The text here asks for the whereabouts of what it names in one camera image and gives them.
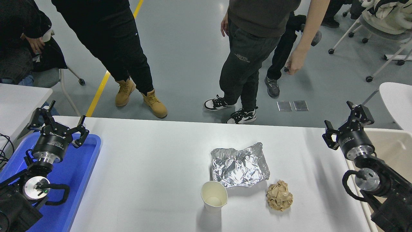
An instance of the crumpled brown paper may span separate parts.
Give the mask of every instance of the crumpled brown paper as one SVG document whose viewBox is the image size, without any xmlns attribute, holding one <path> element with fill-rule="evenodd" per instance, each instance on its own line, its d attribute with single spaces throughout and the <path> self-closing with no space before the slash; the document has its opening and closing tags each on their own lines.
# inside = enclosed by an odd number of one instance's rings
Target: crumpled brown paper
<svg viewBox="0 0 412 232">
<path fill-rule="evenodd" d="M 288 184 L 283 180 L 270 185 L 266 197 L 269 206 L 275 210 L 284 211 L 293 203 L 293 195 L 288 191 Z"/>
</svg>

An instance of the white paper cup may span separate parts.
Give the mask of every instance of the white paper cup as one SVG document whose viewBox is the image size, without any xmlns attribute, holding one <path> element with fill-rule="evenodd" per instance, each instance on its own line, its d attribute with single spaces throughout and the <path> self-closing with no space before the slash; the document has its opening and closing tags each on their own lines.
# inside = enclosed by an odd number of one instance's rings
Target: white paper cup
<svg viewBox="0 0 412 232">
<path fill-rule="evenodd" d="M 206 182 L 202 187 L 201 196 L 206 210 L 210 213 L 220 212 L 222 207 L 227 204 L 227 191 L 217 181 Z"/>
</svg>

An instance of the dark gray t-shirt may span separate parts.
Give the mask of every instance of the dark gray t-shirt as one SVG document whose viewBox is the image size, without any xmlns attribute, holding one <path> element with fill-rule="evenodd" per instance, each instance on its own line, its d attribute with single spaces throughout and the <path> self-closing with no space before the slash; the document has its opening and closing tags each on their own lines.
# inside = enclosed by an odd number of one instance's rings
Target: dark gray t-shirt
<svg viewBox="0 0 412 232">
<path fill-rule="evenodd" d="M 285 32 L 289 14 L 300 0 L 230 0 L 229 19 L 252 35 L 274 38 Z"/>
</svg>

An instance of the gray sneaker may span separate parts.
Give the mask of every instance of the gray sneaker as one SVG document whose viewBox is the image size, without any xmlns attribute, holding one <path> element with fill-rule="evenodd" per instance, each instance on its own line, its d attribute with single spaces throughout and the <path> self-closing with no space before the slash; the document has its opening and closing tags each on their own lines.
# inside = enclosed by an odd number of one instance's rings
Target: gray sneaker
<svg viewBox="0 0 412 232">
<path fill-rule="evenodd" d="M 267 86 L 267 93 L 271 98 L 278 98 L 280 89 L 277 80 L 269 79 L 267 76 L 265 78 L 265 84 Z"/>
</svg>

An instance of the black shoe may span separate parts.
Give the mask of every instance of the black shoe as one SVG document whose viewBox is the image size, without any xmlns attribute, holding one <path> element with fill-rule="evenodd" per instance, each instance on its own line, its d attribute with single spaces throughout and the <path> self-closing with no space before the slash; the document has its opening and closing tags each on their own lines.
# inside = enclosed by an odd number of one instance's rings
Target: black shoe
<svg viewBox="0 0 412 232">
<path fill-rule="evenodd" d="M 302 24 L 300 26 L 300 31 L 303 33 L 303 29 L 305 28 L 305 24 Z M 317 31 L 315 37 L 313 38 L 312 42 L 310 45 L 312 45 L 312 47 L 316 46 L 322 39 L 322 33 L 321 31 Z"/>
<path fill-rule="evenodd" d="M 267 93 L 271 98 L 278 98 L 280 89 L 277 80 L 269 79 L 267 76 L 265 78 L 265 84 L 267 86 Z"/>
<path fill-rule="evenodd" d="M 321 25 L 329 27 L 329 28 L 338 28 L 339 27 L 339 23 L 336 20 L 334 20 L 333 18 L 323 19 Z"/>
<path fill-rule="evenodd" d="M 220 109 L 224 109 L 227 107 L 231 107 L 233 105 L 229 105 L 225 102 L 225 100 L 222 97 L 219 97 L 219 95 L 216 95 L 217 98 L 209 99 L 203 103 L 203 106 L 211 111 L 216 111 Z"/>
<path fill-rule="evenodd" d="M 230 118 L 226 121 L 227 124 L 244 124 L 251 123 L 256 120 L 256 107 L 252 111 L 244 111 L 240 109 L 230 115 Z"/>
</svg>

